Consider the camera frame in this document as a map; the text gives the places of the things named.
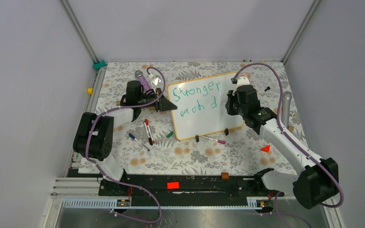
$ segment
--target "red triangle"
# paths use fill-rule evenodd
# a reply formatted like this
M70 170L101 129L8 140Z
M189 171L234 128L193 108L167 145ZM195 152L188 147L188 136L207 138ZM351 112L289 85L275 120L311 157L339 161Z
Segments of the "red triangle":
M266 147L264 147L264 148L262 148L261 149L262 151L264 151L264 152L269 152L269 150L270 150L270 145L268 145L268 146L266 146Z

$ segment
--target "table surface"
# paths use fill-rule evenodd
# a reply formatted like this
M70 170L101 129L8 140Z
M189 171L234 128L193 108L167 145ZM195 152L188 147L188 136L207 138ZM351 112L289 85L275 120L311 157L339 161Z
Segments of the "table surface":
M279 74L283 90L290 91L285 68L282 63L266 62ZM162 71L166 84L186 81L194 78L212 76L232 71L238 71L247 63L242 62L114 62L108 63L106 74L97 101L96 113L116 106L116 101L125 94L126 83L135 80L136 70L154 66ZM279 101L279 86L273 73L264 66L249 67L242 73L250 79L257 90L261 105L276 112ZM289 129L307 145L303 132L301 118L297 112L294 100L290 105L291 117ZM148 119L155 144L144 150L131 140L132 133L142 142L147 142L147 135L142 121ZM220 175L228 172L230 175L252 175L265 168L274 168L280 172L296 174L285 157L272 145L268 153L260 149L270 145L259 137L252 129L243 126L231 130L228 136L223 133L210 135L212 138L225 140L225 145L207 139L178 141L174 131L171 112L157 113L149 108L143 108L142 113L134 122L114 128L112 153L119 164L129 174L187 174L187 175ZM85 158L81 160L79 173L99 173L97 168Z

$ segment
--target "teal clip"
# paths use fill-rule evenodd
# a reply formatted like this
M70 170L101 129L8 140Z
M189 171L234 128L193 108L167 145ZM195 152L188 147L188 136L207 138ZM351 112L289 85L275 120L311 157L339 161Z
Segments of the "teal clip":
M94 68L94 70L98 70L106 65L107 65L107 63L103 60L99 63L93 64L93 68Z

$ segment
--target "marker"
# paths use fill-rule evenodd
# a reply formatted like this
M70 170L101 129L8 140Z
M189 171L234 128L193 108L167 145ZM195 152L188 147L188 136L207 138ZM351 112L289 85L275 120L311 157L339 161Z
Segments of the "marker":
M146 123L147 129L149 130L150 138L153 140L153 135L152 135L152 132L150 131L150 127L149 127L149 121L147 121L147 119L145 119L145 123Z
M137 141L139 144L141 144L143 147L145 147L147 149L147 151L150 151L150 149L147 148L147 146L145 146L145 144L143 144L142 142L137 140L133 134L129 133L129 137L131 137L133 140Z
M144 121L144 127L145 127L145 130L146 130L146 133L147 133L147 137L149 138L149 144L152 146L153 145L152 138L150 137L150 134L149 134L149 131L148 131L149 126L147 126L145 124L145 121Z
M212 141L216 141L216 142L218 142L218 143L220 143L220 144L226 144L226 141L223 141L223 140L219 140L219 139L211 139L211 138L209 138L209 137L206 137L206 136L203 136L204 138L207 138L207 139L210 139L210 140L212 140Z

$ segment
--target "red block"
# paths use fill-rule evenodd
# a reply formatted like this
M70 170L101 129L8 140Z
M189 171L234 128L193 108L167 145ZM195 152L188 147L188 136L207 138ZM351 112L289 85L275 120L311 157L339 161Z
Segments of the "red block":
M264 151L264 152L269 152L269 150L270 150L270 145L268 145L268 146L266 146L266 147L264 147L264 148L262 148L261 149L262 151Z
M180 183L179 182L169 182L167 183L167 189L179 189Z

